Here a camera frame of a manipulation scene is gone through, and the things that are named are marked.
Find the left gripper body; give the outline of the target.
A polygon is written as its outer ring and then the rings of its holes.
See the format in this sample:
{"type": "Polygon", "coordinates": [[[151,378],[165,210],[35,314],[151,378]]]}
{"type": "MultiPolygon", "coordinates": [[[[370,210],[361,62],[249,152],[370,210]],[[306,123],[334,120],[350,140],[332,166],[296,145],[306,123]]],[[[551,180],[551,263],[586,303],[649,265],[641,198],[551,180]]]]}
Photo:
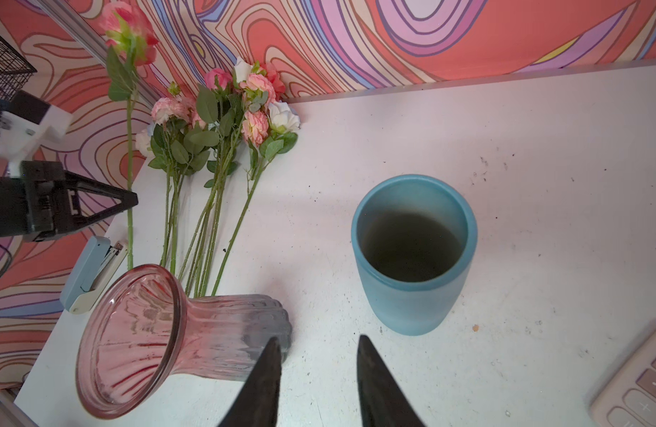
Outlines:
{"type": "Polygon", "coordinates": [[[66,234],[64,167],[49,161],[25,161],[21,167],[19,178],[0,177],[0,238],[61,238],[66,234]]]}

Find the light pink carnation stem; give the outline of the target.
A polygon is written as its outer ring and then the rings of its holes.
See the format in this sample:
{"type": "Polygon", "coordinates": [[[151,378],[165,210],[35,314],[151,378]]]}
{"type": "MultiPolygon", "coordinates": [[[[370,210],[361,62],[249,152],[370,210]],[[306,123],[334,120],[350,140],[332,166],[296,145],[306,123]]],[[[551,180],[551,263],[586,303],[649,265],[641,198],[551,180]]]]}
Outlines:
{"type": "Polygon", "coordinates": [[[211,176],[205,183],[207,202],[196,224],[184,262],[185,290],[193,297],[212,296],[226,263],[214,264],[219,240],[221,211],[229,177],[240,169],[240,149],[247,149],[245,168],[247,203],[252,201],[263,172],[298,141],[299,117],[283,101],[285,85],[269,63],[239,62],[230,73],[214,69],[196,100],[196,134],[193,142],[204,149],[205,167],[211,176]]]}

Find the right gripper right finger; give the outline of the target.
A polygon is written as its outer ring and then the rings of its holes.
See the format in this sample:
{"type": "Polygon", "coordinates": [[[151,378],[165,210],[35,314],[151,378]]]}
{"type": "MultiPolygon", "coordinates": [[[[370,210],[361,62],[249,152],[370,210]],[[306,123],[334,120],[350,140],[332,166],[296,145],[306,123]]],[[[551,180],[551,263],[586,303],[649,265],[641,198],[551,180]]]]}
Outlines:
{"type": "Polygon", "coordinates": [[[368,336],[359,338],[357,389],[363,426],[423,426],[368,336]]]}

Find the dark pink rose stem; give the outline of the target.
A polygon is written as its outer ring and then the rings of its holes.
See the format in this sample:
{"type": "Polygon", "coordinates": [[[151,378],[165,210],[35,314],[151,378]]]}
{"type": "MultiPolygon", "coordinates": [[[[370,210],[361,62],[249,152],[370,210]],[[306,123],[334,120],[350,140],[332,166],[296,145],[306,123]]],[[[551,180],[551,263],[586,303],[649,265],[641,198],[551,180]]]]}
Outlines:
{"type": "Polygon", "coordinates": [[[117,1],[105,5],[100,26],[107,37],[108,97],[126,103],[127,190],[133,185],[134,133],[132,114],[137,102],[138,69],[154,62],[158,39],[146,14],[136,5],[117,1]]]}

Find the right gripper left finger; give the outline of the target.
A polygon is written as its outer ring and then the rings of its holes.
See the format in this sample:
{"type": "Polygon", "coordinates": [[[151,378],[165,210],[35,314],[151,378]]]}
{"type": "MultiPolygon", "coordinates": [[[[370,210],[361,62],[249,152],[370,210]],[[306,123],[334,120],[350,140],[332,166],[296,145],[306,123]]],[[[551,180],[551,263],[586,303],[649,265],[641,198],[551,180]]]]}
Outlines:
{"type": "Polygon", "coordinates": [[[219,426],[276,426],[281,376],[281,345],[279,339],[273,337],[219,426]]]}

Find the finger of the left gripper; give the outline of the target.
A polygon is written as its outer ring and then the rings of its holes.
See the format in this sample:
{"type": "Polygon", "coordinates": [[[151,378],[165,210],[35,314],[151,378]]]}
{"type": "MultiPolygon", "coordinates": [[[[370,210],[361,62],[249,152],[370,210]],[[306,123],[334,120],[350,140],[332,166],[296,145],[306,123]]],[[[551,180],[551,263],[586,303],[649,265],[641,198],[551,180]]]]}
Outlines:
{"type": "Polygon", "coordinates": [[[64,234],[81,231],[138,205],[137,193],[72,172],[64,173],[63,189],[64,234]]]}

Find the salmon pink rose stem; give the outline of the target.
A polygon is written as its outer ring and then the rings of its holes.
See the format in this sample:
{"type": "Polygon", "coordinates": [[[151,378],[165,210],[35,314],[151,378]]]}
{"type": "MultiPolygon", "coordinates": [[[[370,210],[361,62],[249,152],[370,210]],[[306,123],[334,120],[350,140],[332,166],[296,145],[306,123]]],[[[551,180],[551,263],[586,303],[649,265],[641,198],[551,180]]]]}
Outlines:
{"type": "Polygon", "coordinates": [[[235,94],[210,89],[198,94],[196,108],[200,118],[211,125],[209,131],[193,137],[195,142],[210,147],[209,159],[203,167],[209,174],[203,184],[209,195],[196,222],[178,278],[187,295],[202,297],[210,281],[226,181],[235,170],[241,108],[235,94]]]}

